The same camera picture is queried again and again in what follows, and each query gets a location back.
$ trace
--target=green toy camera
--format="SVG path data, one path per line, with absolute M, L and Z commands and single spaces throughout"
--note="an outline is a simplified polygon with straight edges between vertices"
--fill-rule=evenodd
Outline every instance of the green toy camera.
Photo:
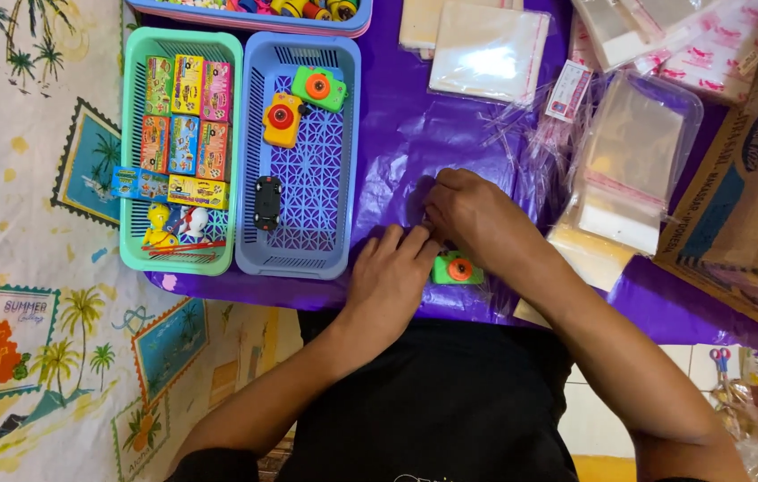
M 479 285 L 483 283 L 483 269 L 459 251 L 446 251 L 433 261 L 432 279 L 437 285 Z
M 300 66 L 292 79 L 292 94 L 308 104 L 338 113 L 346 98 L 346 84 L 335 81 L 331 72 L 319 67 Z

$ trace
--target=purple tablecloth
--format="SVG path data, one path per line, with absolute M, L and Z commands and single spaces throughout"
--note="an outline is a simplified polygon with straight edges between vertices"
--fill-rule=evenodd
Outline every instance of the purple tablecloth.
M 572 5 L 566 0 L 526 0 L 531 10 L 553 15 L 556 34 L 548 38 L 539 82 L 552 81 L 566 59 Z M 355 259 L 365 239 L 391 223 L 412 225 L 423 214 L 420 202 L 438 170 L 465 167 L 513 195 L 532 219 L 545 229 L 556 213 L 537 210 L 520 199 L 518 176 L 496 143 L 481 148 L 489 133 L 478 112 L 489 105 L 426 91 L 429 64 L 397 45 L 401 1 L 377 2 L 370 30 L 358 39 L 363 57 L 361 125 L 352 249 Z M 146 17 L 145 25 L 198 28 L 166 19 Z M 706 118 L 677 196 L 697 169 L 726 114 L 706 105 Z M 518 148 L 518 140 L 511 142 Z M 302 310 L 340 307 L 346 297 L 348 274 L 333 281 L 250 276 L 233 263 L 221 276 L 148 272 L 162 289 L 206 299 L 282 306 Z M 497 282 L 490 289 L 428 285 L 418 316 L 483 323 L 525 325 L 510 314 L 518 297 Z M 758 324 L 691 287 L 673 275 L 636 257 L 609 302 L 659 344 L 733 344 L 758 348 Z

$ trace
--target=person's left hand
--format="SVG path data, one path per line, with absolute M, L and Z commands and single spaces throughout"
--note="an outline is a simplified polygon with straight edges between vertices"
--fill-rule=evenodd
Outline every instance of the person's left hand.
M 352 268 L 346 307 L 333 323 L 347 333 L 358 363 L 370 362 L 403 334 L 440 249 L 423 225 L 403 237 L 403 228 L 392 224 L 382 240 L 367 242 Z

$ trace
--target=black shirt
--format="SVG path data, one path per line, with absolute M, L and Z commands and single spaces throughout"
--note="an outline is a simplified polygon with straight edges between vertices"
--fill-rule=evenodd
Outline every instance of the black shirt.
M 334 313 L 299 313 L 305 342 Z M 278 480 L 577 480 L 557 432 L 572 361 L 554 334 L 413 321 L 299 418 Z M 183 458 L 170 482 L 256 481 L 232 449 Z

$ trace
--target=black toy car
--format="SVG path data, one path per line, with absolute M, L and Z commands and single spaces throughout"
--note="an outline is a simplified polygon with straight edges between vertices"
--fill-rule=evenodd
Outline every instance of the black toy car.
M 261 176 L 254 189 L 254 225 L 257 229 L 273 231 L 280 223 L 280 180 L 273 176 Z

